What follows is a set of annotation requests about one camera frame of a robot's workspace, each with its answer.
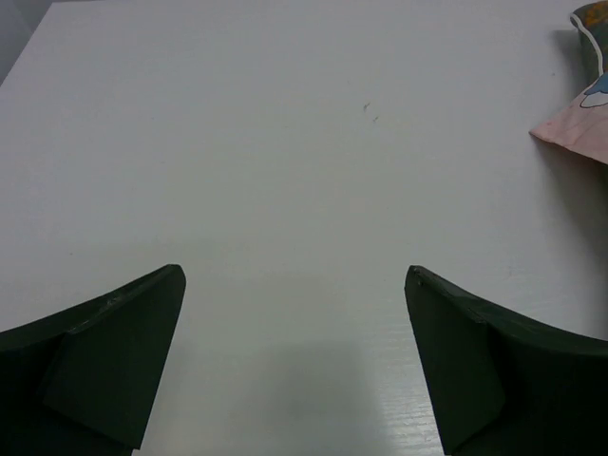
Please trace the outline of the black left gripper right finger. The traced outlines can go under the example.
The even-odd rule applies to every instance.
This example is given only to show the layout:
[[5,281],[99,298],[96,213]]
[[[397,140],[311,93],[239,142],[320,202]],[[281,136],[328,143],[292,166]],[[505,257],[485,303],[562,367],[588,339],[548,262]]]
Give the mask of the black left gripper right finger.
[[607,343],[408,268],[405,298],[446,455],[604,455]]

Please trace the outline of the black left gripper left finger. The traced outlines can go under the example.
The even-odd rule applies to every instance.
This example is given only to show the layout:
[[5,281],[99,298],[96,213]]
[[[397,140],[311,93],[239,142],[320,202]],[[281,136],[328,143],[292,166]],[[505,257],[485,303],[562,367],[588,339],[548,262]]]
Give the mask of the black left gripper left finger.
[[141,448],[186,277],[167,264],[1,333],[4,455],[130,455]]

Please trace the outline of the pink cartoon print pillowcase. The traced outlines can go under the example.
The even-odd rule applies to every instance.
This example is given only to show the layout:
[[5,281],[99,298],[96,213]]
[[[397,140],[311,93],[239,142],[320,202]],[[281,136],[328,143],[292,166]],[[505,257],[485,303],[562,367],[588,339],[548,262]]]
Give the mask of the pink cartoon print pillowcase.
[[607,74],[530,134],[588,159],[607,163]]

